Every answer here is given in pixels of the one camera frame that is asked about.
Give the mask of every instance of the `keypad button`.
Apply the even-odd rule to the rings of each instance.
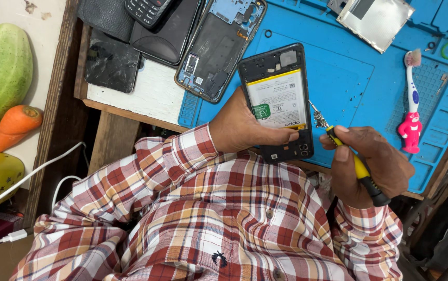
[[[151,0],[151,2],[158,7],[163,6],[163,4],[165,4],[166,0]]]

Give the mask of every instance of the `hand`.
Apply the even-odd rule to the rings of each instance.
[[[209,124],[215,149],[238,152],[254,145],[280,145],[298,139],[294,129],[261,126],[246,105],[243,89],[238,87]]]
[[[373,181],[389,198],[408,190],[408,180],[415,174],[415,168],[375,129],[337,125],[335,134],[346,145],[336,148],[327,135],[322,135],[319,141],[327,150],[336,148],[331,164],[331,186],[342,202],[358,209],[373,206],[366,188],[357,181],[353,152],[347,145],[359,153],[358,156],[368,165]]]

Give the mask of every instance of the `screwdriver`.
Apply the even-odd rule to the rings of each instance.
[[[337,137],[335,134],[335,130],[333,126],[328,125],[326,120],[321,115],[321,112],[317,110],[317,108],[309,101],[312,108],[314,109],[314,118],[316,119],[317,125],[316,127],[322,126],[326,128],[326,134],[336,146],[344,145],[344,143]],[[356,154],[352,153],[354,156],[354,166],[356,169],[356,177],[358,181],[366,188],[368,194],[370,194],[371,200],[373,201],[373,205],[375,207],[383,207],[390,203],[390,198],[385,195],[380,188],[378,188],[377,184],[371,178],[370,172],[366,169],[366,166],[363,164],[361,159],[359,159]]]

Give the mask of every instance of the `shirt cuff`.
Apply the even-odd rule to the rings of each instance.
[[[339,215],[343,217],[343,220],[340,221],[340,218],[337,218],[337,220],[341,224],[346,223],[362,233],[374,233],[382,228],[384,218],[389,212],[388,208],[386,205],[383,207],[356,209],[344,204],[339,199],[337,209],[339,210]]]
[[[201,168],[217,155],[208,124],[169,138],[163,144],[163,161],[174,182]]]

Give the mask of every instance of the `green sticker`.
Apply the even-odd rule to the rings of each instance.
[[[268,104],[255,105],[252,106],[253,114],[255,115],[255,119],[264,119],[271,116],[271,109],[269,109]]]

